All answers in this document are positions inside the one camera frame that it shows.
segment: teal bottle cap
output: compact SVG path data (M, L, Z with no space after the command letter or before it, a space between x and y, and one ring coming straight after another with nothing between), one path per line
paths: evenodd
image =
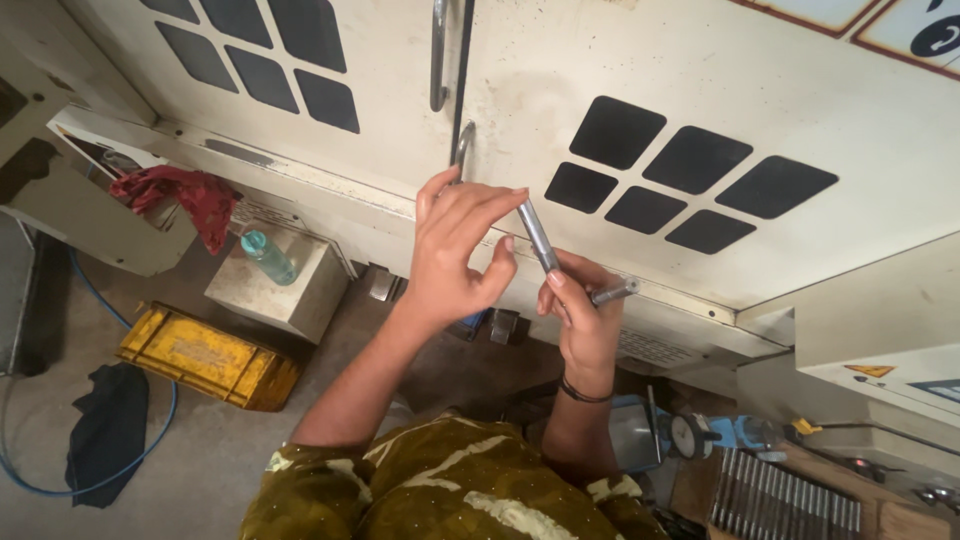
M248 254L261 257L267 253L267 236L260 231L249 231L240 237L240 245Z

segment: hand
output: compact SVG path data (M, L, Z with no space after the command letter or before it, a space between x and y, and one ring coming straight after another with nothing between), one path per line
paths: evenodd
M456 166L417 194L417 237L410 283L397 307L431 331L493 305L516 274L514 237L500 238L484 274L467 267L470 254L497 220L520 206L528 190L483 184L449 185Z
M612 375L623 299L594 307L589 293L619 278L588 258L556 252L563 271L552 270L547 275L537 298L537 314L553 312L563 321L560 352L567 372L609 371Z

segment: printed shirt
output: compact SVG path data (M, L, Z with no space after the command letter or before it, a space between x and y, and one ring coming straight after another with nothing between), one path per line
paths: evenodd
M285 445L241 540L667 538L626 475L581 491L504 423L457 416L393 430L366 455Z

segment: plastic bottle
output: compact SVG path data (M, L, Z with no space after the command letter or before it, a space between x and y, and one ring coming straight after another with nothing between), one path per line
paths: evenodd
M244 233L240 245L247 257L274 283L289 285L297 279L297 269L266 234L256 230Z

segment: cabinet door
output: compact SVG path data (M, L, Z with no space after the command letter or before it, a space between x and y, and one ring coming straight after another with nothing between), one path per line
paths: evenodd
M740 309L960 229L956 81L726 0L473 21L466 180L555 246Z
M412 198L449 164L464 18L441 0L65 0L160 116Z

